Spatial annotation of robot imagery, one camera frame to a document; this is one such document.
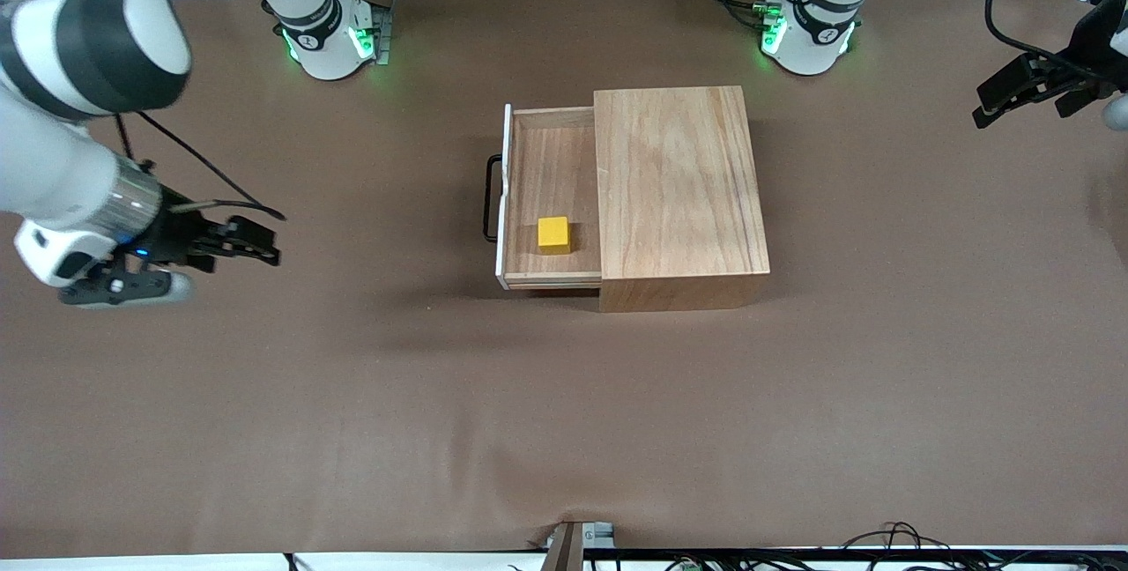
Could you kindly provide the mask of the black drawer handle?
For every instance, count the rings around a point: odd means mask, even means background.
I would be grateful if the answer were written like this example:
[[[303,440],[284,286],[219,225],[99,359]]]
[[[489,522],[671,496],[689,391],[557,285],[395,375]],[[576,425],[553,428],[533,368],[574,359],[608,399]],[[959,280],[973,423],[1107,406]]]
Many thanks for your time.
[[[485,185],[484,185],[484,196],[482,207],[482,236],[485,241],[496,243],[499,239],[500,228],[497,227],[497,218],[500,214],[493,210],[493,204],[495,197],[500,195],[494,194],[494,174],[503,165],[503,153],[493,153],[485,164]]]

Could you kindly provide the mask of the yellow block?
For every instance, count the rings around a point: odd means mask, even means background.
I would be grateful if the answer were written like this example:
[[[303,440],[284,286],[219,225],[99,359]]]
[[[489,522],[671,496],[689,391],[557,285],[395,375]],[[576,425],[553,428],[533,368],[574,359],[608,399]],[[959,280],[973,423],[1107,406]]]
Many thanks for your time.
[[[544,256],[569,255],[573,251],[567,216],[541,217],[537,223],[538,251]]]

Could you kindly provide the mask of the wooden drawer with white front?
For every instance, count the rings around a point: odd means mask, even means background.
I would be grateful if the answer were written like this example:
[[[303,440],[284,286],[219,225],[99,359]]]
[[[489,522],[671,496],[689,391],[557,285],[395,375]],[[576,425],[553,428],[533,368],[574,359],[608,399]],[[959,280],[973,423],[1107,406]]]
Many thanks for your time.
[[[494,275],[505,290],[597,289],[603,279],[592,107],[519,109],[508,104],[503,165],[494,174],[500,214]],[[538,251],[541,217],[567,216],[573,251]]]

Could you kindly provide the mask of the light wooden drawer cabinet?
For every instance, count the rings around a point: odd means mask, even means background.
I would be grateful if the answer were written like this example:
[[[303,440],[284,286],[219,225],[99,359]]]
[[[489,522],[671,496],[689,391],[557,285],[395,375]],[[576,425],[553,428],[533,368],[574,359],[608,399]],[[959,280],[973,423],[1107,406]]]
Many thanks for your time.
[[[754,304],[772,266],[744,89],[594,93],[603,313]]]

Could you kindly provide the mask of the brown table cover sheet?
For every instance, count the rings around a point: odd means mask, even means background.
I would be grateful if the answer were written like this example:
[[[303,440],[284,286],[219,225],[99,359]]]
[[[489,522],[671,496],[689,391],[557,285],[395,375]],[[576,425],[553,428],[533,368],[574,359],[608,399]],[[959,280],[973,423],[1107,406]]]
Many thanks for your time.
[[[157,118],[282,211],[281,264],[88,311],[0,216],[0,557],[1128,544],[1128,133],[1101,106],[976,129],[1014,56],[982,0],[869,0],[782,73],[712,0],[398,0],[390,64],[323,84],[258,0],[177,5]],[[613,315],[499,288],[503,107],[741,85],[757,301]]]

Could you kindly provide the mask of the metal table edge bracket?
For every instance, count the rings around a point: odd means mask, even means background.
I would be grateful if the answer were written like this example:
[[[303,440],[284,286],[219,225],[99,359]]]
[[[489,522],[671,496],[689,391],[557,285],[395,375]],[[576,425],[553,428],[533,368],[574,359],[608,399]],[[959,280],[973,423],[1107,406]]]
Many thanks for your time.
[[[583,571],[588,551],[616,548],[613,522],[559,522],[546,541],[539,571]]]

